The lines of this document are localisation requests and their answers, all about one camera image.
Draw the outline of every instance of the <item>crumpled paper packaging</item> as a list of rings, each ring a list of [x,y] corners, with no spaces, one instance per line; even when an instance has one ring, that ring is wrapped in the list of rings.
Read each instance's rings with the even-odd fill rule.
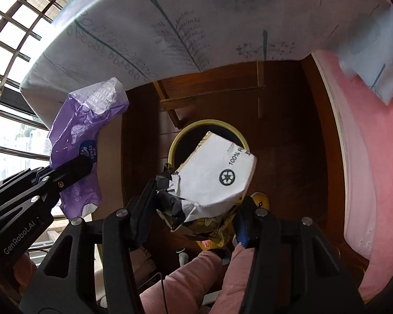
[[[97,135],[114,117],[125,112],[129,101],[116,79],[95,83],[68,94],[49,132],[52,144],[50,166],[55,169],[85,155],[92,172],[60,193],[61,210],[68,219],[91,214],[101,202],[97,182]]]
[[[172,231],[219,246],[230,240],[227,227],[245,197],[256,157],[212,132],[159,190],[159,215]]]

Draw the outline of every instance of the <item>pink bedding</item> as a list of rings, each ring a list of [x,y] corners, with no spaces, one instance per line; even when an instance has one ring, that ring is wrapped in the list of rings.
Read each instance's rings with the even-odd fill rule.
[[[367,252],[360,241],[370,243],[370,265],[359,287],[368,300],[393,275],[393,99],[386,106],[358,76],[348,80],[333,55],[319,52],[316,60],[335,97],[348,148],[345,238],[359,253]]]

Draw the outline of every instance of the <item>purple plastic bag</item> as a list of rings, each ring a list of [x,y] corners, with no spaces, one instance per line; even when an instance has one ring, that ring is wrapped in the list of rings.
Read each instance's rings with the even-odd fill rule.
[[[97,135],[102,126],[125,112],[129,102],[122,84],[112,78],[68,94],[49,132],[50,166],[55,169],[79,154],[93,162],[92,172],[60,193],[68,219],[92,213],[101,202],[97,182]]]

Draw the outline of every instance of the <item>metal screw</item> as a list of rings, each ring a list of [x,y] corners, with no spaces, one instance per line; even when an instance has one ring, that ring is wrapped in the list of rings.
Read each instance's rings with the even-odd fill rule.
[[[73,218],[70,223],[74,226],[78,226],[79,224],[81,224],[83,221],[83,219],[81,217],[75,217]]]
[[[116,215],[118,217],[125,217],[126,215],[128,215],[128,210],[126,210],[126,209],[118,209],[116,211]]]
[[[265,217],[266,215],[268,215],[268,211],[267,211],[267,209],[264,209],[264,208],[258,208],[258,209],[256,209],[255,214],[256,214],[256,216],[259,216],[259,217]]]
[[[311,226],[313,224],[313,220],[310,217],[303,217],[301,219],[301,223],[303,223],[305,226]]]

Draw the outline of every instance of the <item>pink pants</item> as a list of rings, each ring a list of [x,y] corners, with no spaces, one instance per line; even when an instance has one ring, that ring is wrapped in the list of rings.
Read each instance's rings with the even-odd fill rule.
[[[254,249],[239,244],[233,252],[224,277],[222,290],[210,314],[238,313],[246,290]],[[204,295],[210,290],[222,269],[221,259],[211,251],[203,251],[191,262],[175,270],[164,280],[169,314],[196,314]],[[161,283],[141,295],[146,314],[165,314]]]

